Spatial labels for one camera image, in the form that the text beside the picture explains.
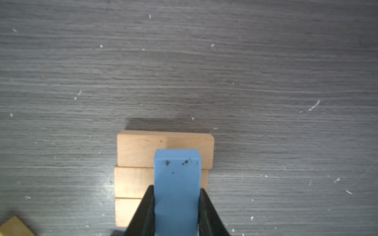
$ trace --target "yellow block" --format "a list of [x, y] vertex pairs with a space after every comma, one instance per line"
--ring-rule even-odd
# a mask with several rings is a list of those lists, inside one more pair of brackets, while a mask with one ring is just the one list
[[0, 226], [0, 236], [35, 236], [35, 234], [15, 216]]
[[[201, 188], [208, 189], [209, 171], [201, 171]], [[142, 198], [153, 184], [153, 168], [114, 167], [114, 194], [122, 198]]]
[[118, 166], [153, 168], [157, 149], [197, 149], [203, 170], [210, 170], [214, 155], [211, 134], [124, 130], [117, 136]]
[[116, 198], [116, 226], [128, 227], [142, 199]]

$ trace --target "stacked wooden blocks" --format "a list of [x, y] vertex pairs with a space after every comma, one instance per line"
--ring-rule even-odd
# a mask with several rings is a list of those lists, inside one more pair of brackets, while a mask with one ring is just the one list
[[214, 155], [211, 134], [125, 130], [117, 136], [114, 168], [116, 226], [127, 227], [147, 187], [153, 184], [157, 149], [197, 149], [202, 157], [201, 188], [207, 190]]

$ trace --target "blue block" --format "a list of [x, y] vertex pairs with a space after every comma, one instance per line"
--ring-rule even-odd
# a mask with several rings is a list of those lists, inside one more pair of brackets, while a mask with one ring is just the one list
[[197, 150], [156, 150], [156, 236], [197, 236], [200, 188], [201, 155]]

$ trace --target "wooden block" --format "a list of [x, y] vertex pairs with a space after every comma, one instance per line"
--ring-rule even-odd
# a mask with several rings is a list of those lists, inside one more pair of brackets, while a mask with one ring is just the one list
[[211, 134], [124, 130], [117, 136], [118, 166], [153, 168], [157, 149], [197, 149], [202, 169], [210, 170], [214, 155]]
[[116, 198], [116, 226], [128, 227], [142, 199]]
[[0, 226], [0, 236], [35, 236], [35, 234], [15, 216]]
[[[201, 171], [201, 188], [208, 189], [209, 171]], [[122, 198], [142, 198], [153, 184], [153, 168], [114, 167], [114, 194]]]

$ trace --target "white debris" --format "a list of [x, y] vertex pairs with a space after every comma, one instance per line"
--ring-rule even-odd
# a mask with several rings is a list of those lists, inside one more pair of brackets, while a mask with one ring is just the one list
[[311, 110], [314, 109], [316, 106], [318, 106], [318, 105], [319, 105], [319, 102], [320, 102], [320, 100], [318, 100], [318, 102], [317, 102], [315, 105], [313, 105], [308, 111], [311, 111]]

